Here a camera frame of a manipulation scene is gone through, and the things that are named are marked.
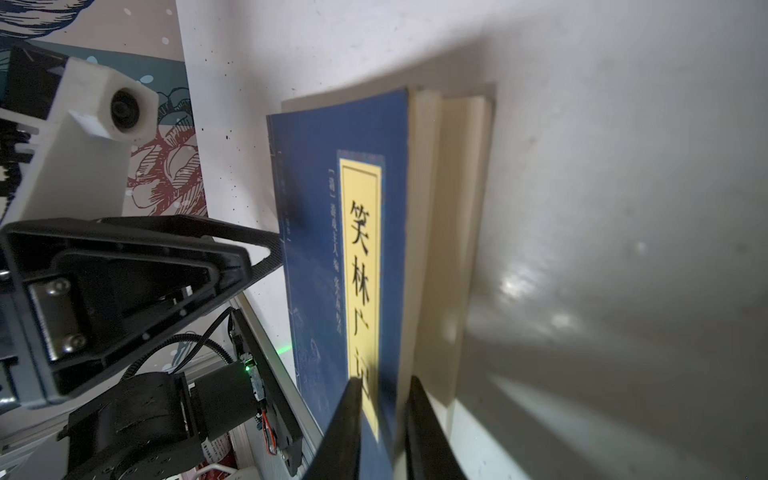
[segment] chinese character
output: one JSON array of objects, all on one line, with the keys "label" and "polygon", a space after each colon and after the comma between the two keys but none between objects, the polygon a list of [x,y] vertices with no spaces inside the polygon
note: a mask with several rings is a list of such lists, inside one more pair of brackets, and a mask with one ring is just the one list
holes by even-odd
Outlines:
[{"label": "chinese character", "polygon": [[355,360],[357,360],[357,376],[362,379],[362,392],[365,393],[368,398],[370,398],[371,394],[368,392],[368,367],[366,366],[365,362],[360,359],[360,352],[357,350],[357,347],[355,347]]},{"label": "chinese character", "polygon": [[366,302],[369,302],[371,299],[368,297],[366,265],[364,263],[361,263],[360,265],[362,269],[357,265],[357,255],[355,255],[355,274],[352,278],[352,283],[355,284],[355,296],[360,296],[360,293],[362,293],[362,304],[365,305]]},{"label": "chinese character", "polygon": [[352,228],[357,232],[357,238],[354,242],[352,242],[352,244],[354,245],[355,243],[360,242],[360,245],[362,245],[362,251],[368,255],[368,247],[366,247],[366,243],[362,241],[363,237],[368,238],[368,234],[362,231],[362,228],[366,225],[370,213],[365,211],[362,204],[358,205],[354,200],[352,200],[352,209],[350,213],[355,214],[355,225],[353,225]]},{"label": "chinese character", "polygon": [[355,335],[357,335],[357,319],[360,319],[362,324],[365,325],[367,329],[370,329],[370,327],[368,326],[368,323],[364,319],[362,319],[362,312],[357,308],[355,308]]}]

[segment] black cable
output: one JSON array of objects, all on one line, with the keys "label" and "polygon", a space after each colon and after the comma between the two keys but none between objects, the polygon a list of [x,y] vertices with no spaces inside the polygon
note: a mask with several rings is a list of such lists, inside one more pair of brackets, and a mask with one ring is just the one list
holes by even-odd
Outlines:
[{"label": "black cable", "polygon": [[153,356],[155,353],[157,353],[158,350],[173,345],[174,343],[179,342],[200,342],[204,341],[204,344],[209,349],[213,350],[218,356],[221,357],[221,359],[226,363],[232,363],[232,357],[229,353],[218,343],[214,342],[211,339],[204,339],[202,335],[197,335],[196,333],[178,333],[177,335],[174,335],[172,337],[169,337],[167,340],[162,342],[160,345],[154,347],[152,350],[150,350],[149,353],[142,356],[140,359],[136,360],[125,370],[125,373],[120,378],[120,381],[129,379],[132,376],[136,375],[136,372],[139,371],[142,365],[149,360],[149,357]]},{"label": "black cable", "polygon": [[214,330],[219,325],[221,325],[225,318],[227,318],[227,315],[232,313],[232,310],[233,308],[231,306],[228,306],[226,309],[224,309],[224,311],[214,320],[214,322],[210,324],[208,330],[203,333],[203,338],[197,341],[197,345],[195,345],[192,351],[184,357],[184,360],[181,360],[181,363],[179,363],[179,365],[174,369],[172,373],[177,373],[179,370],[183,369],[183,367],[187,365],[195,355],[197,355],[197,352],[200,352],[200,349],[203,348],[205,340],[210,338],[210,336],[214,333]]}]

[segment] red wire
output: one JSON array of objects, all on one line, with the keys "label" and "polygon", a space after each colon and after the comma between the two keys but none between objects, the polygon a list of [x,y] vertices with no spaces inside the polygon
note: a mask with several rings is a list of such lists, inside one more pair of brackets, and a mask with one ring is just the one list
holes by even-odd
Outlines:
[{"label": "red wire", "polygon": [[[270,427],[270,421],[266,419],[266,411],[261,411],[261,429],[264,432],[264,444],[266,445],[266,451],[269,452],[270,455],[277,455],[277,443],[275,442],[275,434],[272,432],[272,427]],[[272,453],[272,449],[270,449],[270,444],[266,440],[266,431],[267,429],[270,431],[270,438],[272,439],[272,445],[275,447],[275,452]]]}]

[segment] white cable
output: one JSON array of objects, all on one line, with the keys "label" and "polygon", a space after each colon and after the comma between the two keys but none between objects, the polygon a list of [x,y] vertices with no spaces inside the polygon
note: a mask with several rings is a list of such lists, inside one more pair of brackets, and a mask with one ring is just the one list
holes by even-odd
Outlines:
[{"label": "white cable", "polygon": [[211,470],[221,470],[222,472],[228,473],[230,475],[232,475],[233,473],[237,473],[237,468],[225,467],[224,465],[219,465],[218,463],[212,463],[195,472],[194,477],[190,478],[190,480],[197,480],[198,478],[210,472]]}]

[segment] round hole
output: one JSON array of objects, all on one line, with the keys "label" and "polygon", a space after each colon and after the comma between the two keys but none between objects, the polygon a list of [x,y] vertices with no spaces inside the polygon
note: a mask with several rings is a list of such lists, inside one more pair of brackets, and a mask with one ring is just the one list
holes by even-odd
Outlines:
[{"label": "round hole", "polygon": [[120,90],[112,97],[112,121],[119,131],[126,131],[139,123],[139,104],[128,91]]}]

